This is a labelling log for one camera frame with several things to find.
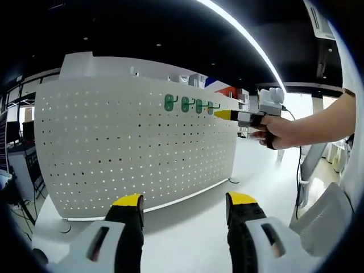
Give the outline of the person's right hand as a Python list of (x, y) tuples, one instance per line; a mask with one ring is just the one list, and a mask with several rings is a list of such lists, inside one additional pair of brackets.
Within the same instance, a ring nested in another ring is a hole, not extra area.
[(297, 139), (296, 127), (293, 121), (276, 117), (264, 116), (261, 124), (255, 127), (256, 131), (250, 137), (259, 140), (259, 143), (272, 150), (283, 150), (301, 146)]

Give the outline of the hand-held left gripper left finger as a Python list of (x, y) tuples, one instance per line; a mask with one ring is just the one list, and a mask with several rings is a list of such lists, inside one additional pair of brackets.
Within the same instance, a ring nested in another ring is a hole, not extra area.
[(70, 244), (70, 272), (140, 272), (144, 244), (143, 195), (113, 202), (102, 221), (94, 221)]

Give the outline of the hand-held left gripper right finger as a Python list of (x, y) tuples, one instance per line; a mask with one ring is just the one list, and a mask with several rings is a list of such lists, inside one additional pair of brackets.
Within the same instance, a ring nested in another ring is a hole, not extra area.
[(253, 197), (228, 192), (226, 220), (233, 272), (306, 272), (300, 237)]

